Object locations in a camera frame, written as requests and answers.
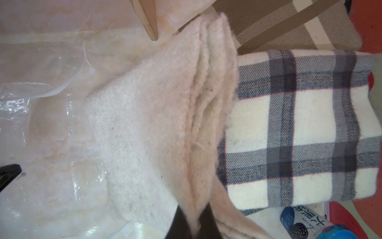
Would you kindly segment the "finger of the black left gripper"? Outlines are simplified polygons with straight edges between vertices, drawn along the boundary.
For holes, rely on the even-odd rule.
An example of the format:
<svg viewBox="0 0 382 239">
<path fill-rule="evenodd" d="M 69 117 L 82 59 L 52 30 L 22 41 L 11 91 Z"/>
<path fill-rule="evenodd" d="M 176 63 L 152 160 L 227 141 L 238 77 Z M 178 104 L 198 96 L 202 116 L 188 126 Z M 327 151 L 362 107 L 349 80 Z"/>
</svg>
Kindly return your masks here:
<svg viewBox="0 0 382 239">
<path fill-rule="evenodd" d="M 22 173 L 19 164 L 9 164 L 0 168 L 0 192 L 2 192 L 15 178 Z"/>
</svg>

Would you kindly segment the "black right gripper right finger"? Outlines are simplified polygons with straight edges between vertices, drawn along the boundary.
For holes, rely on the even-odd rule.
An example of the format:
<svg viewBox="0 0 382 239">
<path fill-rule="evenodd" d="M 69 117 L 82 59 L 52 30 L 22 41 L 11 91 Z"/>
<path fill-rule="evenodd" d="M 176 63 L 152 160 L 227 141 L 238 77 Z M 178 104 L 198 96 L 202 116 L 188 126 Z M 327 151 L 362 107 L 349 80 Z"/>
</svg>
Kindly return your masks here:
<svg viewBox="0 0 382 239">
<path fill-rule="evenodd" d="M 201 226 L 198 234 L 199 239 L 222 239 L 209 203 L 201 213 L 199 222 Z"/>
</svg>

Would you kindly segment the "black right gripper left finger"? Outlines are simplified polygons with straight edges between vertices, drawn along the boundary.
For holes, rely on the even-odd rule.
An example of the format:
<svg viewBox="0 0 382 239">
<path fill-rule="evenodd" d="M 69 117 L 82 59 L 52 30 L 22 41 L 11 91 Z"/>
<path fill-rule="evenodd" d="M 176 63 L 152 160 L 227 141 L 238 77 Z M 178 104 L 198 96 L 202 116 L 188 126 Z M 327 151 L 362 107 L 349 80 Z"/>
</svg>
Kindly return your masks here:
<svg viewBox="0 0 382 239">
<path fill-rule="evenodd" d="M 191 232 L 186 217 L 178 206 L 165 239 L 190 239 Z"/>
</svg>

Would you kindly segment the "clear plastic vacuum bag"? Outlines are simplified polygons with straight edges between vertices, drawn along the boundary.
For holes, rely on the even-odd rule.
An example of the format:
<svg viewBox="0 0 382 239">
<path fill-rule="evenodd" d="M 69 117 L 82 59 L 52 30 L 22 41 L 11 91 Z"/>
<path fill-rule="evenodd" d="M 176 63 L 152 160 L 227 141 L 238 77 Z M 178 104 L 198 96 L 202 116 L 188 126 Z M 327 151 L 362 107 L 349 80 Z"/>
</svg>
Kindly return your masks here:
<svg viewBox="0 0 382 239">
<path fill-rule="evenodd" d="M 3 239 L 161 239 L 175 205 L 139 159 L 105 155 L 87 96 L 166 44 L 145 30 L 1 36 Z"/>
</svg>

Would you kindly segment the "cream fluffy scarf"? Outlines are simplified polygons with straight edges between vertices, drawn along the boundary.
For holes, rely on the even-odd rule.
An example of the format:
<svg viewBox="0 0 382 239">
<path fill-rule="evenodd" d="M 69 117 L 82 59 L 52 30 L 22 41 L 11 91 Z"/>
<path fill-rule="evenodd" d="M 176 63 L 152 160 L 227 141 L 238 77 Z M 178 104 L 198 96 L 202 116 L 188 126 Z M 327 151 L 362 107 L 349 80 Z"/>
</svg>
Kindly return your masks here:
<svg viewBox="0 0 382 239">
<path fill-rule="evenodd" d="M 192 237 L 208 212 L 225 239 L 269 238 L 233 206 L 216 173 L 237 85 L 237 52 L 222 14 L 198 17 L 86 98 L 108 192 L 125 219 L 164 236 L 180 208 Z"/>
</svg>

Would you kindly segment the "white grey plaid scarf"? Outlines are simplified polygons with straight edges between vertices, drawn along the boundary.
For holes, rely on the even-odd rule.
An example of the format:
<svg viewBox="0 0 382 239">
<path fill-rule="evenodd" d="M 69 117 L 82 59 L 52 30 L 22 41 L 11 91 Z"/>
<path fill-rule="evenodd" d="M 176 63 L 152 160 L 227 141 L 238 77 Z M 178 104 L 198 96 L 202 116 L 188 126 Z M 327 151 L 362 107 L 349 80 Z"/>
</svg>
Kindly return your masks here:
<svg viewBox="0 0 382 239">
<path fill-rule="evenodd" d="M 220 145 L 220 178 L 236 208 L 376 193 L 382 127 L 369 101 L 374 64 L 374 55 L 343 50 L 238 57 L 238 101 Z"/>
</svg>

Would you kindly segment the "brown beige plaid scarf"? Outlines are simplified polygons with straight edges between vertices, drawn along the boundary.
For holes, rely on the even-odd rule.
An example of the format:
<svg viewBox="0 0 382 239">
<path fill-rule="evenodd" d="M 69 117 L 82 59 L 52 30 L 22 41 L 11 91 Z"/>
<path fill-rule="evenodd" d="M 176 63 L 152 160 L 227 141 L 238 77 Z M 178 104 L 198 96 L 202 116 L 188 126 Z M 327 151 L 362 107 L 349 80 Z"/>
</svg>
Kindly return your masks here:
<svg viewBox="0 0 382 239">
<path fill-rule="evenodd" d="M 225 14 L 240 55 L 270 49 L 361 49 L 351 1 L 215 1 L 201 16 Z"/>
</svg>

